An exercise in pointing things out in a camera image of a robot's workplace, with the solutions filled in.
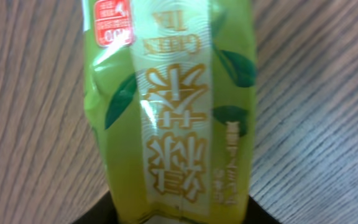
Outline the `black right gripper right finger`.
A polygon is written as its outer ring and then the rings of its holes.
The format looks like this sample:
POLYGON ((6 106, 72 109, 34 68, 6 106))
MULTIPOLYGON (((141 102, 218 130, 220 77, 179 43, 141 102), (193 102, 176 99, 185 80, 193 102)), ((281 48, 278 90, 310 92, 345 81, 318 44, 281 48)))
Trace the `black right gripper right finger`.
POLYGON ((243 224, 281 224, 249 196, 243 224))

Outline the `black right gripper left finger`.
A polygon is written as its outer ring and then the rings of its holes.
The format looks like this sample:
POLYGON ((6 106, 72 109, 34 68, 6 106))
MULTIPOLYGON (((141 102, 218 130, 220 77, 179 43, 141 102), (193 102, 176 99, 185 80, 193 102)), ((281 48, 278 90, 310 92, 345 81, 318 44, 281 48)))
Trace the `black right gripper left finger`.
POLYGON ((111 193, 107 192, 90 210, 73 224, 118 224, 116 208, 111 193))

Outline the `green tea carton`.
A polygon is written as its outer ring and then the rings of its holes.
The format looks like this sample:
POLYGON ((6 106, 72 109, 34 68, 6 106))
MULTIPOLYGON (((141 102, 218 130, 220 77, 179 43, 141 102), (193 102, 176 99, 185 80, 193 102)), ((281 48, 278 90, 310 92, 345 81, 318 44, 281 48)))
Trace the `green tea carton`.
POLYGON ((248 0, 85 0, 85 115, 119 223, 242 223, 255 136, 248 0))

